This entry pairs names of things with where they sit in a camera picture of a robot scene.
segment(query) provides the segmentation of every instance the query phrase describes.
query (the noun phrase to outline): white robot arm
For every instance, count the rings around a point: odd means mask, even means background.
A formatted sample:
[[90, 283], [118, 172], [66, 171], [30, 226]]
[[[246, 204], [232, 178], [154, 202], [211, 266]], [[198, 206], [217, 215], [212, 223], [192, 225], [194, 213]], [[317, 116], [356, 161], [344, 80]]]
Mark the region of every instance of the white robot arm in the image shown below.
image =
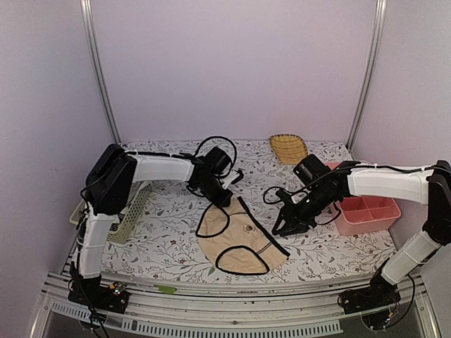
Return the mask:
[[[446, 161], [421, 168], [368, 165], [345, 161], [331, 170], [315, 155], [294, 169], [305, 186], [295, 193], [279, 189], [281, 208], [273, 234], [286, 236], [316, 227], [324, 208], [350, 196], [382, 196], [428, 204], [428, 219], [404, 246], [375, 273], [370, 286], [347, 290], [339, 304], [346, 313], [378, 308], [400, 300], [396, 284], [424, 264], [441, 246], [451, 243], [451, 166]], [[307, 192], [297, 203], [293, 194]]]
[[[124, 285], [101, 287], [100, 272], [108, 233], [116, 215], [127, 204], [132, 184], [154, 180], [187, 182], [191, 192], [199, 191], [218, 207], [228, 206], [232, 196], [228, 186], [243, 176], [241, 170], [232, 170], [235, 159], [236, 155], [231, 160], [217, 146], [207, 155], [195, 157], [125, 151], [117, 144], [110, 145], [87, 176], [82, 190], [87, 208], [71, 263], [74, 283], [69, 300], [119, 313], [125, 311], [128, 293], [123, 291]], [[230, 170], [224, 175], [227, 167]]]

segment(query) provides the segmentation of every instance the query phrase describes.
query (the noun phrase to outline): pink plastic bin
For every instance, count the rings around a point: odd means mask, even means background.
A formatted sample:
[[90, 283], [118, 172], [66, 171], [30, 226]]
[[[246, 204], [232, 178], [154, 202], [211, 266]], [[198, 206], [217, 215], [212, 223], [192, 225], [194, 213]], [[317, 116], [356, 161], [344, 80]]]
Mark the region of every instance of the pink plastic bin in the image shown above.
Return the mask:
[[[327, 163], [334, 168], [339, 163]], [[399, 217], [401, 210], [394, 199], [376, 196], [350, 197], [338, 202], [342, 214], [335, 221], [344, 236], [364, 234], [388, 229]]]

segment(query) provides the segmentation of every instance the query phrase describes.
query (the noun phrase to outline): clothing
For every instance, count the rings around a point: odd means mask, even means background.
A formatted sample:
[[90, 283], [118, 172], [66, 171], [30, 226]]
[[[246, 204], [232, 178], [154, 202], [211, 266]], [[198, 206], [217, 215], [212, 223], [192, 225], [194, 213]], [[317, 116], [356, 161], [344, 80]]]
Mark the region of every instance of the clothing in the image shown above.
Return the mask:
[[232, 198], [227, 208], [211, 204], [196, 236], [211, 263], [235, 275], [264, 275], [290, 255], [254, 219], [241, 197]]

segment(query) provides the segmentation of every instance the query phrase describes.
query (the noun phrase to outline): white wall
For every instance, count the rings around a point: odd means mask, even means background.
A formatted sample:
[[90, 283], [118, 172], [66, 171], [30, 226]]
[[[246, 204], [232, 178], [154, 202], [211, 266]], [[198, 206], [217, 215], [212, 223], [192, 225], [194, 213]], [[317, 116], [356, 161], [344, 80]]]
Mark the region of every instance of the white wall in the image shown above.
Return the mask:
[[[364, 121], [354, 155], [378, 163], [451, 161], [451, 2], [389, 1]], [[398, 245], [417, 231], [426, 208], [400, 202]], [[451, 332], [451, 247], [422, 270], [444, 337]]]
[[79, 1], [0, 1], [0, 46], [0, 337], [23, 338], [111, 139]]
[[374, 0], [93, 1], [125, 142], [296, 133], [345, 141]]

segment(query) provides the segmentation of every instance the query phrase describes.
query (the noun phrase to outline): floral tablecloth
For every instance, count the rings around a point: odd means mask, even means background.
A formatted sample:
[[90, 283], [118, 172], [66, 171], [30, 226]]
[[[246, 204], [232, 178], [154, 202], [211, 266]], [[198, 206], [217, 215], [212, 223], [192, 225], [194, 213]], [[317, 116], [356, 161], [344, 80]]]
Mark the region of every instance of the floral tablecloth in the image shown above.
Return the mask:
[[[273, 185], [294, 191], [301, 182], [292, 172], [292, 165], [281, 165], [268, 141], [236, 141], [238, 150], [235, 168], [243, 169], [245, 178], [230, 189], [242, 196], [254, 217], [271, 231], [278, 206], [263, 203], [263, 191]], [[351, 159], [344, 144], [306, 142], [308, 150], [324, 162]], [[127, 149], [193, 153], [198, 141], [133, 142]], [[205, 152], [215, 141], [205, 145]], [[230, 155], [227, 143], [218, 142]], [[127, 244], [107, 242], [102, 270], [156, 280], [208, 283], [274, 283], [326, 280], [371, 273], [394, 250], [388, 231], [341, 236], [335, 223], [318, 225], [305, 234], [276, 237], [290, 253], [281, 267], [260, 276], [237, 276], [215, 269], [200, 249], [194, 231], [202, 212], [209, 205], [185, 188], [184, 182], [153, 182], [152, 193]], [[329, 210], [317, 220], [331, 218]]]

